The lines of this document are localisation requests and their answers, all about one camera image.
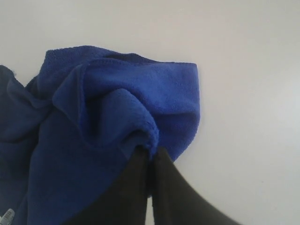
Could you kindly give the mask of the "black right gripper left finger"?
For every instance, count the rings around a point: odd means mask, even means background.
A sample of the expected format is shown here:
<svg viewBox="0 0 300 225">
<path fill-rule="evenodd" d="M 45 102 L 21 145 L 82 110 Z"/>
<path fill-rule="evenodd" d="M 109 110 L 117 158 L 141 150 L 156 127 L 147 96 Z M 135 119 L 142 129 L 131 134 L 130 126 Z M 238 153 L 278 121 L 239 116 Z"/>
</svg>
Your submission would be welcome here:
<svg viewBox="0 0 300 225">
<path fill-rule="evenodd" d="M 146 219 L 149 155 L 135 150 L 112 185 L 65 225 L 143 225 Z"/>
</svg>

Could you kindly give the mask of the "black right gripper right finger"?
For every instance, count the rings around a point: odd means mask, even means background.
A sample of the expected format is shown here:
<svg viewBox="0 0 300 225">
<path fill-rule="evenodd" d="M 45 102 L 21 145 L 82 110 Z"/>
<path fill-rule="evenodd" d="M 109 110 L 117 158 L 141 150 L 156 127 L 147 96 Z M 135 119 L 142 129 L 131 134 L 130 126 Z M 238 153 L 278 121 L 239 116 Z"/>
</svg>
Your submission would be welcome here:
<svg viewBox="0 0 300 225">
<path fill-rule="evenodd" d="M 150 163 L 150 195 L 156 225 L 237 225 L 184 179 L 165 148 Z"/>
</svg>

